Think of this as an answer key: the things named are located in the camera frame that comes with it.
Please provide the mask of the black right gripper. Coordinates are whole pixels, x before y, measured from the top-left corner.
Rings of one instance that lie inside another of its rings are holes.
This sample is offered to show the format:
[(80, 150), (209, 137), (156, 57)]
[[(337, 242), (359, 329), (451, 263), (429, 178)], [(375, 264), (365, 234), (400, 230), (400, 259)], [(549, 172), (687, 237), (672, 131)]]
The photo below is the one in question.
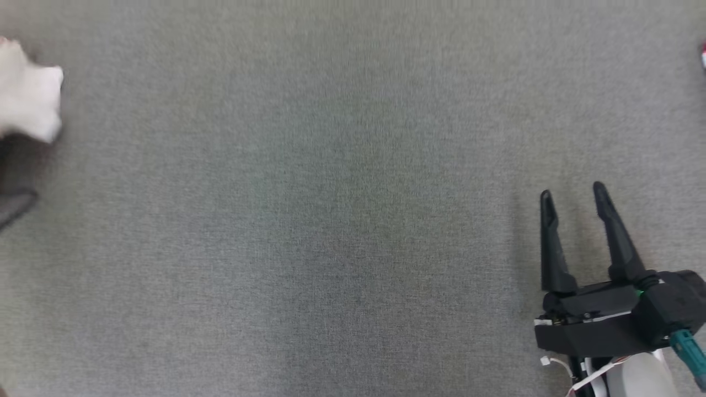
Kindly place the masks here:
[[(645, 268), (604, 183), (593, 183), (598, 217), (607, 236), (611, 282), (658, 283)], [(534, 320), (537, 346), (570, 357), (622, 357), (669, 345), (667, 337), (646, 342), (631, 312), (639, 293), (631, 285), (599, 282), (578, 287), (568, 271), (558, 235), (558, 215), (549, 190), (540, 194), (541, 287), (545, 313)], [(558, 297), (554, 294), (577, 294)]]

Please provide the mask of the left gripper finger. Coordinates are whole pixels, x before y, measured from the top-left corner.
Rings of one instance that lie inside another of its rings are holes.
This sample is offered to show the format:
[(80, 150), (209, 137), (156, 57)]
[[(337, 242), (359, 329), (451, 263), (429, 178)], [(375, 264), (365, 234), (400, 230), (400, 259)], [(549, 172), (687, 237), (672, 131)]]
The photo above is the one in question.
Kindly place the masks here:
[(30, 211), (38, 200), (38, 193), (33, 189), (0, 191), (0, 232)]

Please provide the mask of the red and white jersey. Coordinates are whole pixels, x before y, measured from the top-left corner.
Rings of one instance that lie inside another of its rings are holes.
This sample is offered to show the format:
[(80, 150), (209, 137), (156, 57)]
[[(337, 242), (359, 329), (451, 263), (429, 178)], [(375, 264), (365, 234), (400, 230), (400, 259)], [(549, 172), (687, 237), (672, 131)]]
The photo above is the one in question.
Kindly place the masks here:
[(20, 134), (51, 144), (62, 128), (60, 66), (32, 61), (17, 40), (0, 36), (0, 139)]

